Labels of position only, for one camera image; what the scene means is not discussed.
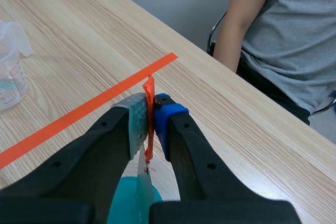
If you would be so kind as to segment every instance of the wood grain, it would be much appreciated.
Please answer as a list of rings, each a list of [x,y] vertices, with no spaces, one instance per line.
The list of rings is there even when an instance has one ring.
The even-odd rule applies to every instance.
[[[156,91],[189,108],[214,150],[249,188],[285,199],[303,223],[336,219],[336,147],[130,0],[0,0],[22,24],[28,93],[0,112],[0,151],[173,51]],[[0,187],[83,134],[141,83],[0,170]],[[155,154],[163,158],[158,142]]]

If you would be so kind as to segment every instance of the plastic measuring cup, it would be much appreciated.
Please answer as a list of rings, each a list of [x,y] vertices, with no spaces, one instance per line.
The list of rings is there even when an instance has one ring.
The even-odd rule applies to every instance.
[[[18,103],[27,92],[19,52],[24,56],[33,54],[22,26],[0,20],[0,110]]]

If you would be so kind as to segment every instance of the orange tape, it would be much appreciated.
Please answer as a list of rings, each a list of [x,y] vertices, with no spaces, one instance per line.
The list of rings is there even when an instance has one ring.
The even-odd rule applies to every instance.
[[[0,169],[177,59],[172,52],[0,153]]]

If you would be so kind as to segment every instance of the measuring cup markings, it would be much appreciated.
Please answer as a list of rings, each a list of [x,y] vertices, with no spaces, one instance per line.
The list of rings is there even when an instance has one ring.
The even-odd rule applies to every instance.
[[[27,82],[26,78],[23,75],[22,67],[20,60],[17,61],[16,66],[10,71],[17,90],[21,97],[23,97],[27,91]]]
[[[17,95],[9,78],[0,80],[0,104],[8,104],[16,98]]]

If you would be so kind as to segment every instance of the blue clamp pad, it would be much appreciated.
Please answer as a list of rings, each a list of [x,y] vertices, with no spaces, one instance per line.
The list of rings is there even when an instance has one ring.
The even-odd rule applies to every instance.
[[[167,97],[170,98],[167,94],[157,94],[156,97]],[[169,162],[169,157],[167,154],[167,140],[166,140],[166,128],[167,128],[167,120],[171,115],[179,114],[179,113],[189,113],[189,110],[182,105],[175,103],[170,105],[163,105],[159,109],[156,109],[154,106],[154,129],[160,140],[164,156],[166,160]]]

